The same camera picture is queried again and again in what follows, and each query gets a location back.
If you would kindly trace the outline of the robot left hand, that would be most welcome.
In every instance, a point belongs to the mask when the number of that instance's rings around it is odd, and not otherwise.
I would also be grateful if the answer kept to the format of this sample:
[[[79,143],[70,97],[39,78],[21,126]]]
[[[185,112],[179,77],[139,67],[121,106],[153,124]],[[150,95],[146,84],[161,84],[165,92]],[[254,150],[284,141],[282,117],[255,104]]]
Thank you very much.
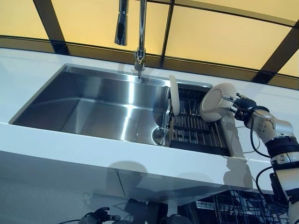
[[[80,220],[79,224],[102,224],[107,221],[120,221],[119,215],[109,215],[110,208],[102,207],[94,212],[85,214]]]

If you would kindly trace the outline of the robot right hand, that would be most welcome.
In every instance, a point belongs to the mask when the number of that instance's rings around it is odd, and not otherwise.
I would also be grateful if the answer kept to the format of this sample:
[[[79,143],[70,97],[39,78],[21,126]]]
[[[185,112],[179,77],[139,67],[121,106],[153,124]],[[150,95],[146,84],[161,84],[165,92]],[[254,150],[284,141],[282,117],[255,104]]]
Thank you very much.
[[[226,101],[229,101],[232,103],[232,107],[242,110],[251,110],[252,108],[256,107],[257,104],[254,100],[240,94],[236,93],[236,96],[230,96],[230,95],[222,95],[222,98]]]

